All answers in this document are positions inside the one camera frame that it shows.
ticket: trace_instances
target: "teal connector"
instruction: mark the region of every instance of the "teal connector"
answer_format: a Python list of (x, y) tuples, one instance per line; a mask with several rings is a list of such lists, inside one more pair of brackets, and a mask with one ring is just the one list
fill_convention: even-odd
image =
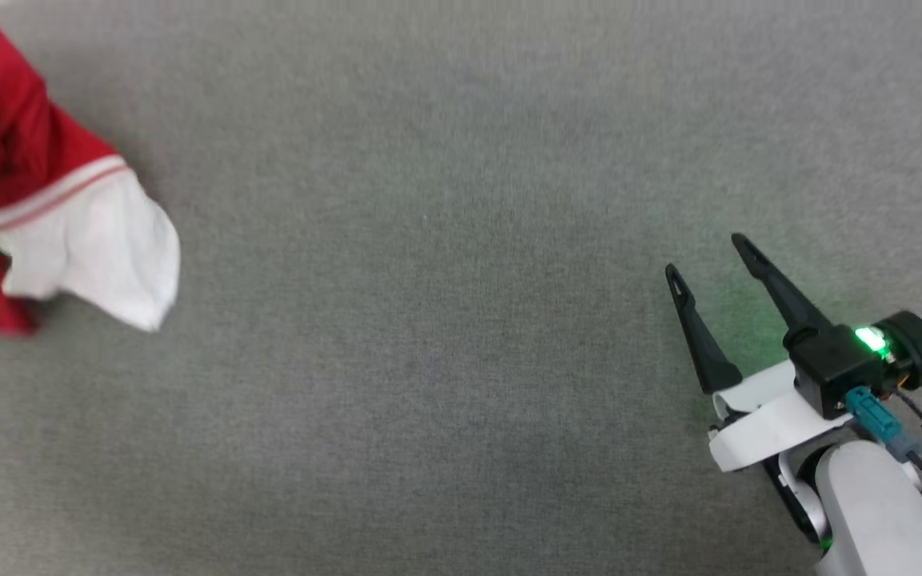
[(910, 452), (919, 454), (920, 443), (903, 430), (903, 423), (870, 390), (862, 386), (849, 390), (845, 394), (845, 409), (899, 462), (908, 462)]

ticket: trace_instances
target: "glowing green led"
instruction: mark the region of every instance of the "glowing green led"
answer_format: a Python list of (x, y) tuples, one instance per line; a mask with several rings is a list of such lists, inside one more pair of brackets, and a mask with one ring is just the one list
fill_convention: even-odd
[(870, 350), (874, 350), (876, 353), (882, 354), (882, 356), (888, 353), (888, 342), (884, 339), (884, 333), (880, 330), (868, 326), (856, 328), (856, 337), (859, 337), (864, 344), (870, 346)]

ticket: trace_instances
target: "gray carpet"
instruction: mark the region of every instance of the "gray carpet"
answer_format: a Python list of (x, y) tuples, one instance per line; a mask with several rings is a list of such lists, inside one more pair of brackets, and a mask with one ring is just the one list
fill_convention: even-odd
[[(728, 356), (922, 311), (922, 2), (21, 0), (1, 26), (182, 235), (160, 334), (0, 339), (0, 575), (807, 574), (721, 474)], [(922, 391), (917, 396), (922, 400)]]

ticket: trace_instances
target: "camera lens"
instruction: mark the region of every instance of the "camera lens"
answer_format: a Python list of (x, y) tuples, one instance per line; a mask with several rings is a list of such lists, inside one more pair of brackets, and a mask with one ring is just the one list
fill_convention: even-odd
[(922, 317), (903, 310), (874, 324), (887, 343), (885, 361), (899, 375), (899, 386), (915, 390), (922, 386)]

